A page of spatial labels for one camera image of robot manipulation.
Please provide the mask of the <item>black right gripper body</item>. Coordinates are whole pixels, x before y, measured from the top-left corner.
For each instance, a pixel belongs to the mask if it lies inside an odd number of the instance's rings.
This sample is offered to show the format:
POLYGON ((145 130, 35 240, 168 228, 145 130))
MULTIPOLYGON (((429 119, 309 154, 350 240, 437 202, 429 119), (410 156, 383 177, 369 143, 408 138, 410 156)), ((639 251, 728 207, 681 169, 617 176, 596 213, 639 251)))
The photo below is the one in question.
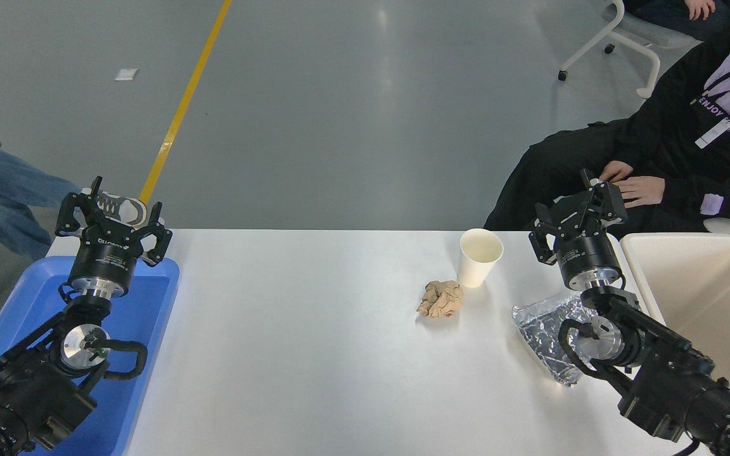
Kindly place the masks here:
POLYGON ((610 237, 593 236, 556 240, 556 259, 564 283, 614 283, 622 277, 610 237))

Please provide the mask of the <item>person's right hand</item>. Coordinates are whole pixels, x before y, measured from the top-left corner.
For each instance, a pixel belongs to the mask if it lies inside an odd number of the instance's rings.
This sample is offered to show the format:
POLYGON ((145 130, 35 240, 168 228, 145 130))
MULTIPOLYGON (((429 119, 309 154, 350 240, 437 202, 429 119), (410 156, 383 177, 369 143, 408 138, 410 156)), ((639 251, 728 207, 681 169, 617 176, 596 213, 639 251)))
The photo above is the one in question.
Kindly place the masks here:
POLYGON ((605 165, 605 168, 600 173, 599 179, 614 184, 615 182, 629 178, 633 170, 632 165, 622 161, 612 160, 605 165))

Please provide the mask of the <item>person's left hand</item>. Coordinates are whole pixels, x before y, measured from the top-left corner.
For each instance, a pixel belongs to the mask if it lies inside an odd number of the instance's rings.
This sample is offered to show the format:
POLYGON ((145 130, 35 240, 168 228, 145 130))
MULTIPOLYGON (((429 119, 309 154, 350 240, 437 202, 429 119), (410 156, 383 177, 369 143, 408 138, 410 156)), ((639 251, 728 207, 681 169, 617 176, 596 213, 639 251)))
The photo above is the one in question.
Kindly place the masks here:
POLYGON ((659 205, 663 201, 666 181, 654 176, 632 176, 628 179, 614 182, 618 187, 625 208, 638 206, 659 205))

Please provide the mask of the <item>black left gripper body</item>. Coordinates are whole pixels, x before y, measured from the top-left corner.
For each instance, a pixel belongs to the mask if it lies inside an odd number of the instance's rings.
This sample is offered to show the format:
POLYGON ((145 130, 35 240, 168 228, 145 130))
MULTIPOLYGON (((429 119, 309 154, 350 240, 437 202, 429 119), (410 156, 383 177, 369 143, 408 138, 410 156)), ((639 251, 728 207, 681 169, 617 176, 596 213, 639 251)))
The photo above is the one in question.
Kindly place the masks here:
POLYGON ((110 282, 117 288, 130 286, 142 246, 133 228, 110 218, 91 217, 80 239, 70 271, 73 288, 90 288, 93 282, 110 282))

